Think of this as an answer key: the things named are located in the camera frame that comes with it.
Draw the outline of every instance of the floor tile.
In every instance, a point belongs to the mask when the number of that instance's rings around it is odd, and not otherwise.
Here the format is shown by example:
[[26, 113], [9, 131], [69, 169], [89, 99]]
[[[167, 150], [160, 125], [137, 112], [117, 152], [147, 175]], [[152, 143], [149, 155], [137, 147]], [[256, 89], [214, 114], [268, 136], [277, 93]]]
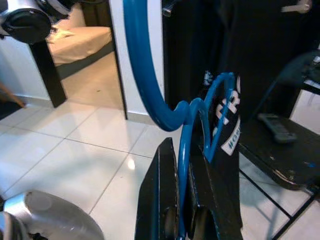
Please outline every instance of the floor tile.
[[134, 239], [139, 189], [150, 163], [150, 158], [130, 154], [93, 209], [105, 240]]
[[65, 139], [10, 188], [6, 197], [35, 189], [89, 212], [126, 156], [125, 152]]
[[12, 128], [0, 136], [0, 194], [48, 154], [60, 138]]
[[318, 240], [320, 233], [320, 203], [314, 201], [303, 215], [288, 229], [282, 240]]
[[114, 52], [62, 80], [68, 101], [123, 109]]
[[125, 120], [122, 110], [101, 107], [67, 138], [129, 152], [145, 127]]
[[27, 105], [0, 121], [0, 124], [14, 127], [41, 109], [40, 106]]
[[241, 153], [239, 154], [239, 167], [246, 175], [248, 175], [254, 181], [277, 186], [277, 183], [275, 183], [270, 177], [268, 177], [263, 171], [256, 167], [251, 161], [249, 161], [249, 159], [247, 159]]
[[[309, 197], [307, 193], [302, 191], [290, 191], [265, 183], [259, 183], [259, 185], [291, 215]], [[317, 231], [320, 228], [319, 206], [319, 202], [314, 202], [281, 239], [316, 239]], [[245, 240], [271, 239], [289, 220], [245, 179], [240, 179], [240, 207], [243, 221], [242, 234]]]
[[41, 109], [17, 127], [65, 138], [95, 110], [91, 105], [65, 102], [56, 109]]
[[0, 135], [4, 134], [4, 133], [7, 132], [9, 129], [11, 129], [10, 126], [0, 125]]
[[271, 239], [288, 219], [245, 179], [240, 179], [240, 209], [244, 239]]
[[173, 147], [176, 156], [179, 153], [179, 144], [182, 128], [179, 128], [173, 132], [167, 132], [161, 130], [156, 125], [148, 125], [144, 130], [139, 140], [134, 145], [131, 153], [153, 158], [158, 146], [167, 137], [171, 137], [173, 140]]

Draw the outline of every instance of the bed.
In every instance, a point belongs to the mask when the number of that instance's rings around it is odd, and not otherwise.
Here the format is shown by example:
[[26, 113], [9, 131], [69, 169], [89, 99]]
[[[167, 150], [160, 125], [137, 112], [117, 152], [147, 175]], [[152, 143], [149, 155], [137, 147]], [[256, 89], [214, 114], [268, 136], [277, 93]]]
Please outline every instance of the bed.
[[68, 29], [73, 35], [48, 42], [52, 59], [61, 79], [89, 66], [113, 48], [109, 27], [87, 26]]

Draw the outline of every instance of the white wall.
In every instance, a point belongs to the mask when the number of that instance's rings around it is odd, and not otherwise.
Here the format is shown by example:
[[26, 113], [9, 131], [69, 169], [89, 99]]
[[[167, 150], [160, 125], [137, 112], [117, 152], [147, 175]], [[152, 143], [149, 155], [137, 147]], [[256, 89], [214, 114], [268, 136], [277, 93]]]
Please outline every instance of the white wall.
[[[139, 96], [131, 69], [124, 23], [124, 7], [122, 0], [110, 0], [111, 17], [118, 50], [122, 83], [128, 113], [147, 115], [147, 111]], [[163, 70], [163, 31], [161, 1], [148, 1], [148, 23], [151, 42], [151, 53], [155, 74], [162, 94], [164, 92]]]
[[61, 27], [64, 30], [76, 28], [76, 27], [85, 27], [85, 17], [82, 11], [81, 5], [78, 3], [74, 5], [72, 12], [69, 15], [69, 18], [66, 20], [61, 20], [57, 26]]
[[27, 44], [0, 40], [0, 81], [15, 95], [51, 101]]

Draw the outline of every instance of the black door frame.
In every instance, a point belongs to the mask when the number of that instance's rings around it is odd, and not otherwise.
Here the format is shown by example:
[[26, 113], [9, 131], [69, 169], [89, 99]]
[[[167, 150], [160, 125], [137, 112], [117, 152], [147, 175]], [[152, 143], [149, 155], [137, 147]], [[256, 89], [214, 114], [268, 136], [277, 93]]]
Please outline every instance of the black door frame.
[[[125, 119], [128, 119], [127, 114], [127, 103], [125, 98], [125, 91], [122, 81], [122, 74], [120, 70], [120, 62], [119, 62], [119, 56], [118, 56], [118, 48], [116, 44], [116, 36], [114, 32], [114, 24], [113, 19], [111, 15], [110, 10], [110, 3], [108, 1], [108, 7], [107, 7], [108, 15], [110, 16], [110, 28], [111, 28], [111, 34], [112, 34], [112, 44], [114, 49], [114, 55], [115, 55], [115, 62], [116, 62], [116, 68], [118, 73], [118, 79], [119, 79], [119, 85], [121, 90], [121, 97], [122, 97], [122, 104], [123, 104], [123, 110]], [[54, 64], [53, 58], [51, 56], [50, 50], [48, 48], [46, 41], [41, 41], [35, 44], [29, 45], [32, 55], [34, 57], [34, 60], [36, 62], [36, 65], [39, 69], [40, 75], [42, 77], [42, 80], [44, 82], [44, 85], [47, 89], [47, 92], [50, 96], [50, 99], [52, 101], [52, 105], [57, 108], [61, 104], [63, 104], [66, 100], [66, 94], [64, 91], [64, 88], [61, 84], [61, 78], [58, 74], [57, 68]]]

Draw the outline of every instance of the mattress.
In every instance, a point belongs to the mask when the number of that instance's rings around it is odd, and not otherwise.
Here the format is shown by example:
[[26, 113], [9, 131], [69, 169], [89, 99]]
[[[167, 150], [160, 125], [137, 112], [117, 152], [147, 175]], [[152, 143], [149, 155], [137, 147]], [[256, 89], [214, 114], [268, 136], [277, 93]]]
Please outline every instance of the mattress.
[[112, 41], [111, 29], [109, 27], [75, 27], [68, 31], [74, 33], [74, 36], [59, 39], [55, 43], [48, 43], [56, 66], [85, 59], [97, 53]]

